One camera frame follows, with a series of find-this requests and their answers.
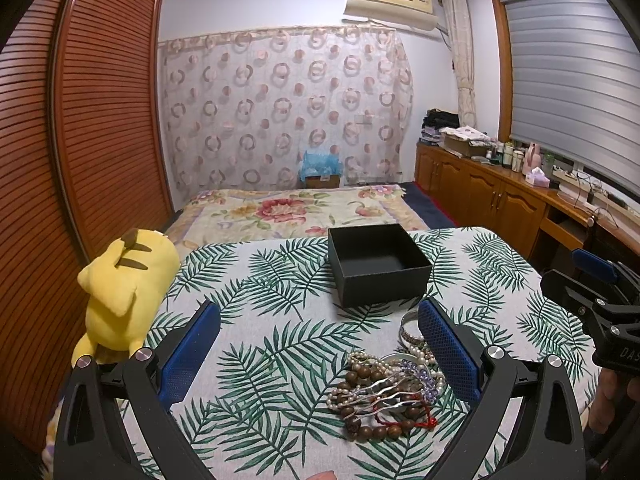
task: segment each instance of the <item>black bag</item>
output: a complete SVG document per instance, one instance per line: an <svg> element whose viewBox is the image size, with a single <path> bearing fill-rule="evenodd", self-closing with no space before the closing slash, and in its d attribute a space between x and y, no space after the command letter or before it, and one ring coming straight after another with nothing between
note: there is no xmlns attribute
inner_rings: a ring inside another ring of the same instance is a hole
<svg viewBox="0 0 640 480"><path fill-rule="evenodd" d="M425 126L430 126L436 130L444 128L445 126L448 126L449 128L459 128L460 118L458 117L458 114L443 112L442 110L433 108L427 111L427 116L422 122L422 127L424 128Z"/></svg>

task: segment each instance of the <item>stuffed animal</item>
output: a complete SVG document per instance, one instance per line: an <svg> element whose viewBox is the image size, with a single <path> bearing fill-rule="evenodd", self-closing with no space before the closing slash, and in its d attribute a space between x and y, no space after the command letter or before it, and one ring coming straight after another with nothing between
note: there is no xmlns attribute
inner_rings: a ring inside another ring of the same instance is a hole
<svg viewBox="0 0 640 480"><path fill-rule="evenodd" d="M132 229L81 270L78 283L91 298L72 367L80 356L94 356L98 345L129 355L141 348L179 267L169 238Z"/></svg>

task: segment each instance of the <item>black box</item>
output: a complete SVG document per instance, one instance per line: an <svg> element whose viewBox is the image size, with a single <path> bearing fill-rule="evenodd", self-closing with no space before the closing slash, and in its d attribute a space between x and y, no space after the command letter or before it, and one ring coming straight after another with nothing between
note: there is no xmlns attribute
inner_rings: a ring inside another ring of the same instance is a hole
<svg viewBox="0 0 640 480"><path fill-rule="evenodd" d="M328 235L342 307L424 294L431 263L400 224L330 228Z"/></svg>

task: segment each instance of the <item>window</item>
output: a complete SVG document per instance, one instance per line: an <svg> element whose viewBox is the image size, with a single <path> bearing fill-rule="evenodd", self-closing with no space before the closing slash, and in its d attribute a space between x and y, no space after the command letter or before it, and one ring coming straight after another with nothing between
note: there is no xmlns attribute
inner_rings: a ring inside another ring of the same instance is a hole
<svg viewBox="0 0 640 480"><path fill-rule="evenodd" d="M640 54L607 1L494 6L501 138L538 142L640 194Z"/></svg>

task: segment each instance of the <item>silver screw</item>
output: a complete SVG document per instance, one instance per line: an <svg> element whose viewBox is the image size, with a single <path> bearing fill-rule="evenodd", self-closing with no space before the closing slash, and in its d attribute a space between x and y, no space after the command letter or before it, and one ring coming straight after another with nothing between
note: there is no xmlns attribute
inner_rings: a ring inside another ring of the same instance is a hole
<svg viewBox="0 0 640 480"><path fill-rule="evenodd" d="M147 347L141 348L136 352L136 359L138 361L146 361L153 355L153 352L154 351L151 348L147 348Z"/></svg>
<svg viewBox="0 0 640 480"><path fill-rule="evenodd" d="M504 350L499 346L489 346L486 352L492 359L502 359L504 357Z"/></svg>
<svg viewBox="0 0 640 480"><path fill-rule="evenodd" d="M76 366L79 368L87 368L89 364L91 364L90 355L82 355L78 358L78 361L76 361Z"/></svg>
<svg viewBox="0 0 640 480"><path fill-rule="evenodd" d="M552 365L554 368L559 368L562 366L562 359L559 358L557 355L550 355L549 357L546 358L547 361L549 361L549 364Z"/></svg>

